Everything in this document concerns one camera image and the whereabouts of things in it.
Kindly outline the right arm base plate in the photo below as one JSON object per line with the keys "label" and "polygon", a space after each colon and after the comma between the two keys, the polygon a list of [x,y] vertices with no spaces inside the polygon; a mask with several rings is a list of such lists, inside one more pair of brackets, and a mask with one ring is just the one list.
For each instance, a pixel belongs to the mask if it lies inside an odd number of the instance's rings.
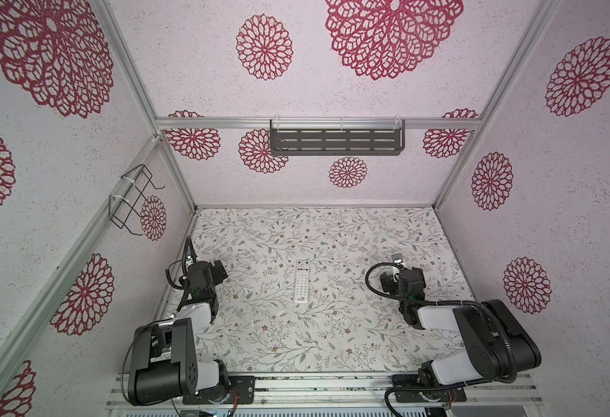
{"label": "right arm base plate", "polygon": [[392,375],[393,393],[399,404],[407,403],[456,403],[465,402],[468,397],[462,387],[442,389],[437,381],[421,382],[417,374]]}

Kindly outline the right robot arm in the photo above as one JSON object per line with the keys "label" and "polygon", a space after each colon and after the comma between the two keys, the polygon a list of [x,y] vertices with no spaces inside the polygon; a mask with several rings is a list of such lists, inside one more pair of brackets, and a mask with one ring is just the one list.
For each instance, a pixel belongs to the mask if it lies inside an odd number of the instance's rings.
{"label": "right robot arm", "polygon": [[412,328],[455,332],[463,340],[462,351],[421,365],[409,389],[434,392],[489,382],[510,384],[543,362],[539,347],[499,300],[428,301],[423,271],[394,262],[372,266],[364,281],[375,295],[398,302]]}

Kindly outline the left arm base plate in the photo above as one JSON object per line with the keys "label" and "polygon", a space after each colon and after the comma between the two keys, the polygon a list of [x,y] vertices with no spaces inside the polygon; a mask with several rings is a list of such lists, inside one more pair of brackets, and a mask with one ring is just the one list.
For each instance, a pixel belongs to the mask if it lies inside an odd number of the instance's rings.
{"label": "left arm base plate", "polygon": [[254,402],[256,377],[254,375],[231,375],[221,379],[210,389],[200,390],[183,397],[184,405],[247,405]]}

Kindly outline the white remote control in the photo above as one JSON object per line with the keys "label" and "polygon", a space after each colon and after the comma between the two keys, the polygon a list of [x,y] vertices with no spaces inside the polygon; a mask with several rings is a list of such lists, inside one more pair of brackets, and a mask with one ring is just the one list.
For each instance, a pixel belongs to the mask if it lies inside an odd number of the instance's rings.
{"label": "white remote control", "polygon": [[296,263],[296,276],[294,286],[294,303],[305,304],[310,294],[310,262],[298,261]]}

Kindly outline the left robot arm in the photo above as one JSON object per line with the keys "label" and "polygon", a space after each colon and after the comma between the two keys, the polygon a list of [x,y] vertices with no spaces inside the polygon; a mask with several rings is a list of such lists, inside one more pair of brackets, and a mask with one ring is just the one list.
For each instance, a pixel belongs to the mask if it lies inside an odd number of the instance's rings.
{"label": "left robot arm", "polygon": [[202,361],[195,350],[195,335],[218,314],[216,285],[227,277],[220,261],[192,262],[180,279],[183,298],[175,315],[136,329],[127,354],[129,404],[151,406],[190,396],[221,403],[231,396],[223,361]]}

